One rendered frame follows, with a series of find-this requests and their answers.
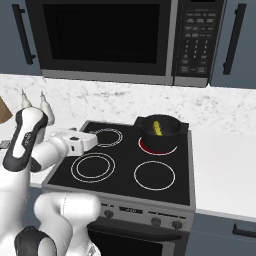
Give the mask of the black microwave door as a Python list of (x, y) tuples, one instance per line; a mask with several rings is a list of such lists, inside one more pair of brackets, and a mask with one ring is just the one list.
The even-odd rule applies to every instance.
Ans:
[(178, 0), (25, 0), (47, 78), (170, 85)]

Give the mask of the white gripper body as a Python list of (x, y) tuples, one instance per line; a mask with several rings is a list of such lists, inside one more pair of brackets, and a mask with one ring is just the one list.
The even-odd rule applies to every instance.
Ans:
[(79, 142), (81, 152), (87, 152), (98, 145), (98, 138), (97, 135), (94, 133), (79, 133)]

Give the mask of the yellow lemon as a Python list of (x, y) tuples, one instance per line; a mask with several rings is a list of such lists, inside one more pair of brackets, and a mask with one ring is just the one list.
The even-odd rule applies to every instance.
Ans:
[(155, 135), (157, 135), (157, 136), (162, 136), (163, 135), (160, 123), (158, 121), (153, 122), (153, 130), (154, 130)]

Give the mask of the black oven door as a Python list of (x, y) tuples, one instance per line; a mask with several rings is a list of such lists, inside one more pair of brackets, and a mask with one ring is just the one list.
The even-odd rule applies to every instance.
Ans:
[(90, 231), (101, 256), (174, 256), (173, 242), (151, 242), (98, 231)]

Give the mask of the black hob with steel oven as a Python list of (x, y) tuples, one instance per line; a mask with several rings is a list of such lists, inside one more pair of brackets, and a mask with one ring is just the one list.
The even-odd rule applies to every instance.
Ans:
[[(100, 199), (101, 213), (93, 223), (134, 223), (177, 233), (174, 256), (185, 256), (195, 214), (191, 133), (165, 154), (144, 148), (135, 126), (88, 121), (85, 133), (99, 144), (80, 157), (69, 156), (42, 183), (44, 192), (85, 192)], [(105, 210), (114, 216), (108, 219)], [(153, 226), (151, 219), (161, 219)], [(182, 228), (175, 230), (173, 221)]]

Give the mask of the blue-grey drawer front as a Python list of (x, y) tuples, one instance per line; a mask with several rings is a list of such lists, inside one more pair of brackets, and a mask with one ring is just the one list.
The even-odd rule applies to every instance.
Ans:
[(256, 256), (256, 238), (232, 234), (233, 225), (256, 231), (256, 223), (196, 213), (185, 256)]

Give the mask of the black and steel microwave oven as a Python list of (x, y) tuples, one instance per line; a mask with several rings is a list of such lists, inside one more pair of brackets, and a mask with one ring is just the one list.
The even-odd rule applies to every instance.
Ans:
[(204, 87), (226, 0), (26, 0), (47, 78)]

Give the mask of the brown wooden board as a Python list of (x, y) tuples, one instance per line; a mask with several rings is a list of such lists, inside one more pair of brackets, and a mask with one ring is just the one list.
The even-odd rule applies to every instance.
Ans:
[(12, 116), (13, 114), (11, 113), (11, 111), (5, 104), (4, 100), (0, 96), (0, 124), (3, 124), (6, 121), (8, 121)]

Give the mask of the black cooking pot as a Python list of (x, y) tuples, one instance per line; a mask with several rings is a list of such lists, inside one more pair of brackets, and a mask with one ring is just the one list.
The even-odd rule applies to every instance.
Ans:
[[(161, 126), (162, 136), (154, 134), (153, 122), (158, 121)], [(141, 130), (143, 145), (155, 153), (167, 153), (172, 151), (188, 133), (188, 123), (183, 123), (175, 117), (154, 114), (147, 117), (138, 117), (134, 123)]]

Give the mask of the blue-grey cupboard door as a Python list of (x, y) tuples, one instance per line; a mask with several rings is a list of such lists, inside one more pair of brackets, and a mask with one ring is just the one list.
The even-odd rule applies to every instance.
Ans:
[[(235, 9), (247, 5), (230, 75), (223, 74)], [(256, 0), (227, 0), (210, 84), (213, 87), (256, 89)]]
[[(32, 63), (24, 53), (15, 17), (24, 25)], [(41, 75), (25, 0), (0, 0), (0, 74)]]

